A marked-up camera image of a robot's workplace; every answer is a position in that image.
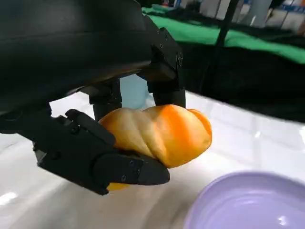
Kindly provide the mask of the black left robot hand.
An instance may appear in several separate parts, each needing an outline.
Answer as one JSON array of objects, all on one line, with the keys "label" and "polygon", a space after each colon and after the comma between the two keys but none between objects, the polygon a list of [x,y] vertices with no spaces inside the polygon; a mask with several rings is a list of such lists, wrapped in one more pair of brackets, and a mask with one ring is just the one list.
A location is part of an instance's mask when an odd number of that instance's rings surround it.
[{"label": "black left robot hand", "polygon": [[3,0],[0,131],[33,142],[37,165],[97,194],[170,180],[156,159],[114,147],[98,118],[137,74],[157,105],[185,106],[183,55],[134,0]]}]

